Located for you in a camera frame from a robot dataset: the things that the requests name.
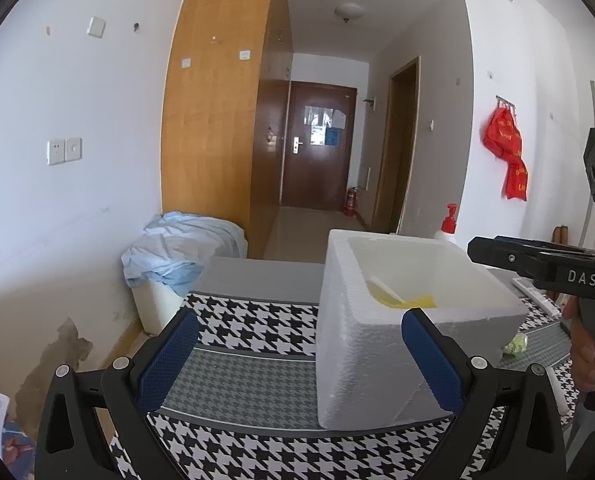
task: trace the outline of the brown door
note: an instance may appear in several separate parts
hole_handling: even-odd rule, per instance
[[[282,205],[343,207],[356,99],[354,88],[291,84]]]
[[[397,233],[411,178],[418,113],[419,58],[391,76],[386,134],[371,228]]]

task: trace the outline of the red plastic bag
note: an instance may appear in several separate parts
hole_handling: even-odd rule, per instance
[[[519,198],[526,202],[529,172],[522,161],[522,136],[511,110],[503,106],[495,110],[482,142],[495,156],[509,163],[504,187],[506,198]]]

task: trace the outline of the wooden cabinet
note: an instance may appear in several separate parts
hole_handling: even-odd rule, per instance
[[[292,59],[288,0],[184,0],[164,93],[162,208],[237,223],[251,258],[279,208]]]

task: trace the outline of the hook rack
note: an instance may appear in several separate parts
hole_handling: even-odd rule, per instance
[[[505,105],[505,106],[509,107],[511,112],[513,112],[513,117],[515,117],[515,120],[517,122],[517,112],[516,112],[515,105],[511,101],[508,101],[507,99],[505,99],[504,97],[500,97],[500,96],[496,95],[495,98],[498,100],[498,107],[500,107],[500,105]]]

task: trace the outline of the fire extinguisher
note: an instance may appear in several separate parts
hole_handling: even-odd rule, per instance
[[[355,216],[355,205],[357,203],[357,187],[352,187],[346,194],[346,207],[344,214],[346,216]]]

